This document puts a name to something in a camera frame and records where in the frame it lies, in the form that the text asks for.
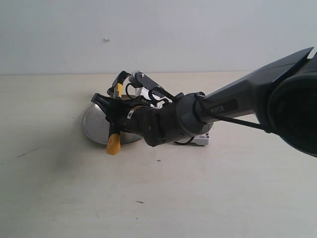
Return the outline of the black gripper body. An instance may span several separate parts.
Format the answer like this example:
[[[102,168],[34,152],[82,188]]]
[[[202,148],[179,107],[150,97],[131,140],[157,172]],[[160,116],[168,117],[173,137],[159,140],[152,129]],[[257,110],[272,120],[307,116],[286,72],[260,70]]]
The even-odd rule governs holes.
[[[143,137],[151,147],[171,143],[173,140],[164,127],[171,124],[172,109],[173,103],[165,103],[158,109],[131,100],[117,102],[116,125],[123,132]]]

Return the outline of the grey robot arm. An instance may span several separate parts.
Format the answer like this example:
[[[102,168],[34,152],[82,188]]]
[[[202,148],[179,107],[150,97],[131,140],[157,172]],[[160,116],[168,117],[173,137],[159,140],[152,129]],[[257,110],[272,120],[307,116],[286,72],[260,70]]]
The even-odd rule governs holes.
[[[107,95],[96,93],[91,99],[109,122],[106,150],[118,153],[122,132],[156,147],[193,139],[225,121],[275,134],[316,156],[317,59],[310,52],[297,51],[208,95],[171,95],[141,71],[122,71]]]

